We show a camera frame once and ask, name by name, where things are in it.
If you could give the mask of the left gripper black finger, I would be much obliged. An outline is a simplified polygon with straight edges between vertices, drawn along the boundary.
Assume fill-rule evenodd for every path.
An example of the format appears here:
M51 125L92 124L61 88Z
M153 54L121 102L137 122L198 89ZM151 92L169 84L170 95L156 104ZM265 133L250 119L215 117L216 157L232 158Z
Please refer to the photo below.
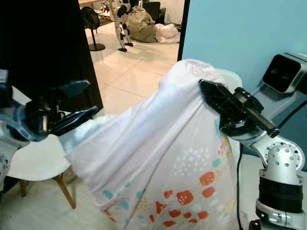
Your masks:
M58 136L63 136L64 134L79 127L79 125L84 124L86 121L92 120L99 110L100 108L93 106L88 109L79 110L64 116L58 122Z
M90 86L88 80L71 81L50 90L50 96L57 99L73 98L85 91Z

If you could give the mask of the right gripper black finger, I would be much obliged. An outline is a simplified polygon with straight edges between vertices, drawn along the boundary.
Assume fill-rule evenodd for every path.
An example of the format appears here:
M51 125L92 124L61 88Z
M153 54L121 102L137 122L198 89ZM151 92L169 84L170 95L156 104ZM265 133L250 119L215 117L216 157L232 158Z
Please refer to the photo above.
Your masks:
M199 80L199 88L207 105L222 117L222 120L237 121L237 99L221 83Z

